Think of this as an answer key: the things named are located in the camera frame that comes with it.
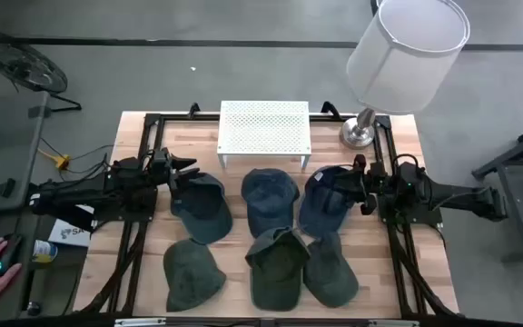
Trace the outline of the blue cap with white tag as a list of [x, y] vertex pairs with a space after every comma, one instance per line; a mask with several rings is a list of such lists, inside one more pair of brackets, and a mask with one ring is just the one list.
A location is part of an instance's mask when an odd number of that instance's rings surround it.
[[304, 233], [313, 238], [336, 233], [354, 204], [364, 202], [364, 193], [343, 188], [347, 179], [338, 175], [348, 171], [346, 165], [327, 165], [308, 178], [299, 211], [299, 227]]

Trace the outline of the black floor fan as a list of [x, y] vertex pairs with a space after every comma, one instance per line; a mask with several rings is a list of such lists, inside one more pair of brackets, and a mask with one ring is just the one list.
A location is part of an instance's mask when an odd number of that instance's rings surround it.
[[80, 103], [61, 96], [68, 87], [64, 71], [31, 45], [7, 42], [10, 38], [0, 32], [0, 74], [14, 86], [19, 84], [34, 92], [46, 92], [55, 100], [70, 104], [53, 112], [81, 111]]

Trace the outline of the silver metal bracket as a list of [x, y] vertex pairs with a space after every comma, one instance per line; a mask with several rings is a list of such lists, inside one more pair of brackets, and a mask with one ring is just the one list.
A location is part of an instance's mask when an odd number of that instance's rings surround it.
[[417, 321], [408, 320], [369, 320], [367, 327], [420, 327]]
[[167, 320], [161, 317], [117, 319], [113, 327], [162, 327]]

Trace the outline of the white printed cardboard box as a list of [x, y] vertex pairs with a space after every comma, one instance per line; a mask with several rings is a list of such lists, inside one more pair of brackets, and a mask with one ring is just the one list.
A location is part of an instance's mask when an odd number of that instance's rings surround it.
[[48, 241], [64, 245], [88, 247], [91, 241], [91, 233], [63, 220], [56, 219]]

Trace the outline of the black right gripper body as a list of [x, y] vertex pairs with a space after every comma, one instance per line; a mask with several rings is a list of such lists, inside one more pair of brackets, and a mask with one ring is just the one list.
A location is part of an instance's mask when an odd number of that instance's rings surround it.
[[353, 201], [365, 201], [369, 195], [379, 191], [379, 182], [370, 171], [366, 172], [364, 167], [356, 166], [351, 172], [353, 186], [350, 198]]

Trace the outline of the blue denim baseball cap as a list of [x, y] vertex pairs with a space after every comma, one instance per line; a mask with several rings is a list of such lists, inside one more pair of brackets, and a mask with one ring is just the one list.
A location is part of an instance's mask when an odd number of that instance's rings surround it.
[[296, 182], [283, 170], [253, 169], [242, 180], [242, 199], [254, 238], [280, 227], [292, 227], [294, 203], [300, 197]]

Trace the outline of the dark teal baseball cap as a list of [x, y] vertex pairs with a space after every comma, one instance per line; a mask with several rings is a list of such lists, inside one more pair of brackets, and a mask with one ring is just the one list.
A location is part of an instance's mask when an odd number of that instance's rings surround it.
[[198, 173], [172, 198], [171, 213], [197, 243], [215, 243], [232, 230], [224, 186], [208, 173]]

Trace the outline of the dark green baseball cap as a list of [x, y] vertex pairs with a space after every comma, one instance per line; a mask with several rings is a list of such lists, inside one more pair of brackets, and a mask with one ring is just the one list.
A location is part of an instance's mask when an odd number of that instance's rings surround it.
[[324, 306], [338, 308], [358, 293], [359, 283], [342, 253], [337, 233], [326, 233], [308, 245], [310, 259], [303, 267], [302, 280]]
[[193, 239], [178, 241], [165, 251], [163, 270], [169, 287], [168, 312], [191, 310], [207, 302], [226, 282], [209, 248]]

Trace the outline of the grey desk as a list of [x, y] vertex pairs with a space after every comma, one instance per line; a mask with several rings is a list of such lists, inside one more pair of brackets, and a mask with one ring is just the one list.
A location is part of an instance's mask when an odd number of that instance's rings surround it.
[[20, 272], [0, 293], [0, 321], [17, 318], [28, 293], [28, 277], [31, 268], [31, 255], [39, 218], [29, 210], [0, 212], [0, 237], [10, 233], [23, 236], [17, 263], [22, 264]]
[[0, 96], [0, 183], [16, 180], [12, 195], [0, 197], [0, 211], [17, 209], [25, 201], [47, 103], [45, 92]]

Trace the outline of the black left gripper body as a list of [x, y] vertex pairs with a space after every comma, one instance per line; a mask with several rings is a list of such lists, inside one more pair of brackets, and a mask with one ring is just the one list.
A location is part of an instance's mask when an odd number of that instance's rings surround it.
[[155, 171], [151, 170], [151, 167], [150, 167], [151, 159], [149, 160], [149, 163], [147, 164], [148, 180], [150, 181], [150, 183], [153, 186], [159, 186], [159, 185], [163, 185], [163, 184], [169, 185], [169, 175], [174, 170], [172, 168], [172, 159], [170, 158], [170, 164], [169, 164], [168, 170], [162, 171], [162, 172], [155, 172]]

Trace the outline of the white and yellow can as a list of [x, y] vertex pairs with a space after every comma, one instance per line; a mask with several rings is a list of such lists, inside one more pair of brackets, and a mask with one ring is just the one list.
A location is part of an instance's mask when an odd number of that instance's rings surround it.
[[33, 263], [51, 263], [58, 254], [55, 244], [48, 241], [35, 240], [31, 261]]

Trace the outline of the green cap with strap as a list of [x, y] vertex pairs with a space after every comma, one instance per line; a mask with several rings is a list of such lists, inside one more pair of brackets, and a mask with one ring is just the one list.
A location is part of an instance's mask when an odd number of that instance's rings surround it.
[[261, 233], [245, 255], [252, 303], [264, 311], [293, 310], [301, 296], [302, 268], [310, 257], [305, 242], [291, 227]]

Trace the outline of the white perforated metal shelf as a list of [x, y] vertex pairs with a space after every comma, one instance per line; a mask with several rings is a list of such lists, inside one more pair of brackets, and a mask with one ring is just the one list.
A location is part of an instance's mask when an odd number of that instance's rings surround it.
[[311, 158], [309, 104], [305, 101], [222, 101], [217, 156], [298, 156], [305, 169]]

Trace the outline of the black computer mouse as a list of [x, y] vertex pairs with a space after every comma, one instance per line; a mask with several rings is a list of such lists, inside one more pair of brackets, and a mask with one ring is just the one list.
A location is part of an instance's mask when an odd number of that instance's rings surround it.
[[8, 269], [17, 263], [23, 236], [17, 233], [10, 233], [5, 236], [5, 240], [7, 241], [6, 247], [0, 252], [0, 277], [3, 277]]

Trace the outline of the black aluminium table frame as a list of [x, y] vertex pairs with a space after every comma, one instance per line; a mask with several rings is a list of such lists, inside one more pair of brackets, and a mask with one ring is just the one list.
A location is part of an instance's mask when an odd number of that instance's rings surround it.
[[[141, 112], [124, 112], [115, 136], [116, 147], [113, 158], [122, 159], [138, 153], [144, 128]], [[135, 300], [132, 304], [132, 317], [169, 317], [167, 325], [173, 325], [171, 317], [204, 319], [211, 324], [231, 324], [230, 318], [239, 322], [263, 320], [296, 320], [310, 323], [311, 319], [353, 320], [358, 319], [398, 319], [401, 315], [400, 299], [407, 301], [415, 312], [422, 308], [420, 290], [415, 290], [409, 273], [398, 259], [391, 258], [389, 232], [392, 232], [378, 212], [361, 215], [360, 205], [350, 210], [349, 216], [340, 228], [340, 239], [344, 257], [356, 274], [360, 284], [358, 295], [340, 308], [327, 308], [322, 305], [302, 285], [298, 305], [288, 312], [271, 312], [254, 306], [251, 296], [250, 268], [244, 260], [253, 243], [247, 223], [246, 204], [241, 197], [242, 178], [253, 168], [277, 168], [288, 173], [299, 185], [301, 198], [304, 184], [309, 176], [326, 165], [351, 164], [357, 153], [363, 153], [367, 164], [382, 160], [390, 171], [390, 152], [387, 135], [392, 134], [395, 150], [399, 154], [415, 155], [419, 165], [424, 164], [417, 128], [412, 116], [392, 116], [387, 124], [390, 129], [380, 128], [380, 136], [368, 148], [352, 150], [340, 141], [342, 122], [328, 120], [311, 122], [311, 158], [307, 168], [301, 169], [301, 159], [289, 156], [230, 156], [227, 168], [222, 168], [217, 156], [217, 121], [167, 121], [163, 126], [151, 127], [149, 145], [153, 145], [156, 132], [163, 127], [163, 145], [180, 157], [196, 158], [202, 172], [210, 173], [225, 187], [228, 204], [233, 217], [231, 232], [219, 242], [210, 246], [219, 268], [226, 274], [223, 288], [205, 304], [184, 311], [167, 312], [165, 309], [169, 287], [163, 270], [165, 250], [176, 241], [188, 238], [180, 219], [170, 212], [170, 193], [167, 187], [160, 187], [159, 199], [153, 216], [148, 223], [140, 265], [131, 267], [123, 276], [120, 293], [115, 295], [117, 309], [124, 311], [127, 294], [133, 290], [129, 286], [132, 273], [139, 272]], [[298, 208], [301, 199], [295, 203], [294, 225], [297, 226]], [[123, 236], [123, 223], [107, 223], [92, 235], [84, 269], [74, 296], [73, 309], [83, 309], [101, 291], [113, 273], [120, 242]], [[408, 237], [406, 244], [402, 233], [396, 233], [401, 247], [408, 252], [410, 259], [418, 262], [422, 274], [432, 291], [443, 304], [453, 312], [458, 312], [449, 263], [443, 241], [438, 232], [426, 224], [415, 224], [403, 230]]]

